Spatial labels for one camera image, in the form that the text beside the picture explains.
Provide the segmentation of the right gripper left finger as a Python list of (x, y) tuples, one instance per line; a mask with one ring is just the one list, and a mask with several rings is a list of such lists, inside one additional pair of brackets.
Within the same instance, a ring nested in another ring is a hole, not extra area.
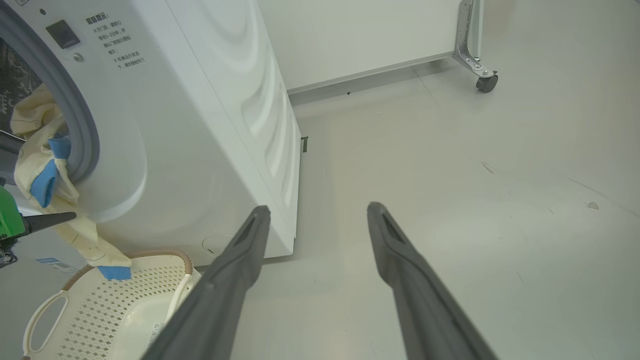
[(256, 206), (142, 358), (228, 360), (247, 291), (261, 273), (271, 213)]

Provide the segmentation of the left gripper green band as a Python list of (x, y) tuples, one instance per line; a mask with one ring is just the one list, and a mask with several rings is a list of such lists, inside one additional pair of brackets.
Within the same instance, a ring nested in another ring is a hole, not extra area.
[[(5, 153), (18, 155), (25, 140), (4, 130), (0, 131), (0, 149)], [(0, 187), (0, 239), (27, 236), (38, 231), (66, 223), (77, 217), (75, 212), (39, 214), (25, 216), (19, 212), (13, 195)]]

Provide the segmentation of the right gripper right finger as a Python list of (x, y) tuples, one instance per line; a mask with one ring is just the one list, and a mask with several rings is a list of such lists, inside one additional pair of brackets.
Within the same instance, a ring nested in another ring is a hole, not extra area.
[(375, 265), (391, 287), (409, 360), (495, 360), (487, 341), (380, 202), (366, 209)]

